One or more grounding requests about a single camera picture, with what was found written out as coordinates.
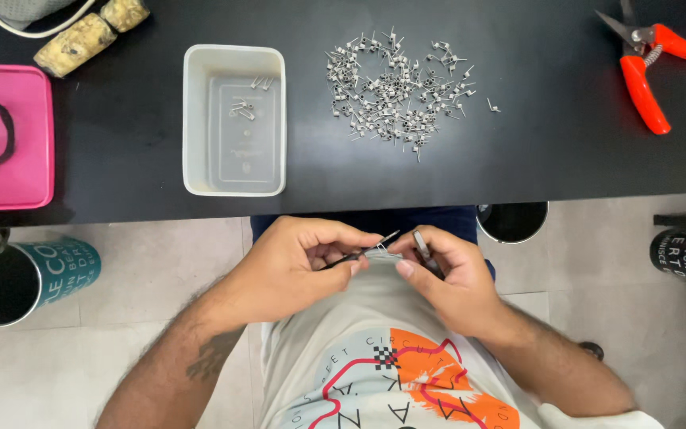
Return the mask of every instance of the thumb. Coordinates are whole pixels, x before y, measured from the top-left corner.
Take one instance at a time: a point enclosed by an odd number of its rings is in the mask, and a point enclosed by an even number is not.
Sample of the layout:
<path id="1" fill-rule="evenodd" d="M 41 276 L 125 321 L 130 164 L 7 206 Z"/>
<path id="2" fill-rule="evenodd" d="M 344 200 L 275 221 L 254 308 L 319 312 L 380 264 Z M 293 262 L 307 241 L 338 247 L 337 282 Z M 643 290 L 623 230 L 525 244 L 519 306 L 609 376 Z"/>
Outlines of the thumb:
<path id="1" fill-rule="evenodd" d="M 436 298 L 443 290 L 443 281 L 433 275 L 422 265 L 415 261 L 402 259 L 395 264 L 396 271 L 399 272 L 410 285 L 417 289 L 428 301 L 435 305 Z"/>
<path id="2" fill-rule="evenodd" d="M 361 261 L 346 261 L 330 269 L 306 272 L 303 279 L 316 299 L 326 298 L 335 292 L 344 291 L 348 282 L 361 269 Z"/>

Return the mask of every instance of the red outline graphic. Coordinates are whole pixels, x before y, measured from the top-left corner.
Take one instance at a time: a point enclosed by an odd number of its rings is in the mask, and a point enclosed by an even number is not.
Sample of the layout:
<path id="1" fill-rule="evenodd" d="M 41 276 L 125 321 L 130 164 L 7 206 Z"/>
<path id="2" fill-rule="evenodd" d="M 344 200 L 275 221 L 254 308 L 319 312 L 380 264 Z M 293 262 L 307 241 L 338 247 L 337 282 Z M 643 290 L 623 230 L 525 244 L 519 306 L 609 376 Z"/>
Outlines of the red outline graphic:
<path id="1" fill-rule="evenodd" d="M 394 356 L 394 357 L 399 357 L 399 356 L 401 356 L 401 355 L 403 355 L 403 354 L 405 354 L 405 353 L 409 353 L 409 352 L 437 354 L 437 353 L 442 352 L 443 349 L 446 348 L 447 344 L 450 344 L 450 345 L 454 348 L 454 353 L 457 355 L 457 360 L 459 361 L 459 363 L 462 363 L 462 356 L 460 356 L 460 351 L 457 350 L 457 346 L 455 346 L 454 343 L 452 343 L 451 340 L 449 340 L 448 338 L 447 338 L 446 340 L 443 340 L 443 343 L 441 343 L 441 345 L 438 346 L 438 347 L 435 348 L 435 349 L 425 349 L 425 348 L 420 349 L 419 347 L 404 347 L 404 348 L 402 348 L 401 350 L 399 350 L 398 352 L 396 352 L 393 356 Z M 317 425 L 320 421 L 322 421 L 322 420 L 324 420 L 324 419 L 326 419 L 326 418 L 328 418 L 328 417 L 331 417 L 331 416 L 333 416 L 333 415 L 338 414 L 338 412 L 339 412 L 340 409 L 341 409 L 341 403 L 340 403 L 340 401 L 338 401 L 338 399 L 330 399 L 330 398 L 329 398 L 329 395 L 328 395 L 328 392 L 329 392 L 329 390 L 330 390 L 330 387 L 332 387 L 332 385 L 334 385 L 335 382 L 337 382 L 337 381 L 339 380 L 339 378 L 340 378 L 341 376 L 343 376 L 343 374 L 345 374 L 346 371 L 348 371 L 348 369 L 349 369 L 351 366 L 356 365 L 357 363 L 379 363 L 379 360 L 377 360 L 377 359 L 354 359 L 354 360 L 352 360 L 351 362 L 347 363 L 340 371 L 338 371 L 338 373 L 337 373 L 335 376 L 333 376 L 333 377 L 330 379 L 329 382 L 327 382 L 327 384 L 325 385 L 325 387 L 322 388 L 322 397 L 325 399 L 325 401 L 329 401 L 329 402 L 332 402 L 333 404 L 335 404 L 335 408 L 333 408 L 331 412 L 327 412 L 327 413 L 322 414 L 322 415 L 320 415 L 319 417 L 317 417 L 316 420 L 313 421 L 313 422 L 309 425 L 309 429 L 314 429 L 314 428 L 316 427 L 316 425 Z M 465 374 L 467 374 L 467 368 L 465 368 L 461 373 L 457 374 L 457 376 L 454 377 L 454 382 L 456 383 L 457 380 L 459 380 L 460 377 L 461 377 L 462 375 L 465 375 Z M 430 382 L 428 382 L 428 384 L 429 384 L 429 385 L 433 385 L 433 384 L 436 383 L 437 381 L 438 381 L 438 378 L 437 378 L 437 377 L 433 377 L 433 378 L 430 380 Z M 427 386 L 428 384 L 423 384 L 423 385 L 420 387 L 420 393 L 421 393 L 422 396 L 423 396 L 426 400 L 428 400 L 430 403 L 435 404 L 435 405 L 438 405 L 438 400 L 437 400 L 436 398 L 433 398 L 431 395 L 428 395 L 428 391 L 426 390 L 426 386 Z M 458 412 L 470 413 L 470 412 L 467 411 L 465 408 L 457 407 L 456 405 L 446 404 L 445 406 L 446 406 L 447 408 L 451 408 L 451 409 L 456 410 L 456 411 L 458 411 Z M 471 418 L 475 423 L 477 423 L 479 426 L 481 426 L 482 429 L 488 429 L 488 427 L 486 426 L 486 424 L 484 424 L 483 421 L 480 420 L 475 414 L 470 413 L 470 418 Z"/>

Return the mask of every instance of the hand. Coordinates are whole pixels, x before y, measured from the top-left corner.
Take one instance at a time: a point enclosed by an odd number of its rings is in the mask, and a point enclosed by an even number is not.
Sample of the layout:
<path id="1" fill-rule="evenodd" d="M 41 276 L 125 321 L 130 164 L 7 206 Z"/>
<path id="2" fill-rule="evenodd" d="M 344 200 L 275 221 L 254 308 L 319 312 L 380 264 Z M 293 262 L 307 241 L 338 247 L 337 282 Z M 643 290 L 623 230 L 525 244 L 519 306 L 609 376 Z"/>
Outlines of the hand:
<path id="1" fill-rule="evenodd" d="M 507 307 L 496 293 L 480 248 L 430 225 L 416 229 L 446 279 L 438 279 L 417 262 L 412 231 L 388 247 L 389 253 L 401 253 L 405 258 L 395 266 L 401 277 L 433 304 L 443 323 L 454 332 L 479 338 L 493 335 Z"/>
<path id="2" fill-rule="evenodd" d="M 382 238 L 333 220 L 282 216 L 213 292 L 232 320 L 277 321 L 345 290 L 369 268 L 366 257 L 317 270 Z"/>

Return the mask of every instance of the white cable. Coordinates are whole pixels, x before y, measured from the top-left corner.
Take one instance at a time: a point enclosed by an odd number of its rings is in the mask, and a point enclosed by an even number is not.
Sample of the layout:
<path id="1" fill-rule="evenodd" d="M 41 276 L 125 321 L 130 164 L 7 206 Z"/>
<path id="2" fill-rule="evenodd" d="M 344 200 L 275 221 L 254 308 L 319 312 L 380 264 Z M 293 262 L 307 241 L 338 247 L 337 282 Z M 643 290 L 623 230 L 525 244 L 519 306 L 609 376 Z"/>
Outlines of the white cable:
<path id="1" fill-rule="evenodd" d="M 86 3 L 83 6 L 81 6 L 79 11 L 76 12 L 75 15 L 73 15 L 68 21 L 63 22 L 62 24 L 58 25 L 57 27 L 54 27 L 51 30 L 43 31 L 41 33 L 27 33 L 25 31 L 17 30 L 15 28 L 10 27 L 9 24 L 2 21 L 1 18 L 0 27 L 4 28 L 6 31 L 9 31 L 12 34 L 17 34 L 21 37 L 27 37 L 29 39 L 41 39 L 42 37 L 47 37 L 55 33 L 60 33 L 67 27 L 70 27 L 74 22 L 78 21 L 81 18 L 81 16 L 83 16 L 86 13 L 86 11 L 91 7 L 91 5 L 94 5 L 95 1 L 96 0 L 87 0 Z"/>

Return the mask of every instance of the teal trash bin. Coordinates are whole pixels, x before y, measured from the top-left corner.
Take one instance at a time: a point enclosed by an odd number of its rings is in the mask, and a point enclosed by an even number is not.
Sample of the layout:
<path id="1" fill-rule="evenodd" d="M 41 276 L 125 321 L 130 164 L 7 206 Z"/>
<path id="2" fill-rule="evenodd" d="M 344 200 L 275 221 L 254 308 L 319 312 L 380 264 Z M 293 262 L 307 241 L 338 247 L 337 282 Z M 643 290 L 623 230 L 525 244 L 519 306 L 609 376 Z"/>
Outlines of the teal trash bin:
<path id="1" fill-rule="evenodd" d="M 101 267 L 97 249 L 74 238 L 10 243 L 0 254 L 0 326 L 89 286 Z"/>

